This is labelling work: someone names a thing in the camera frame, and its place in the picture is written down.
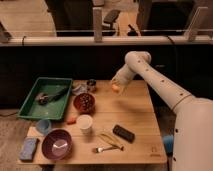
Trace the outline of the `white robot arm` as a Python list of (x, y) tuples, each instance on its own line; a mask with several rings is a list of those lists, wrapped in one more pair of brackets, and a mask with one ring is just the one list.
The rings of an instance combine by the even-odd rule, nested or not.
[(213, 171), (213, 100), (198, 98), (150, 66), (146, 51), (130, 51), (111, 80), (121, 93), (136, 74), (176, 114), (172, 171)]

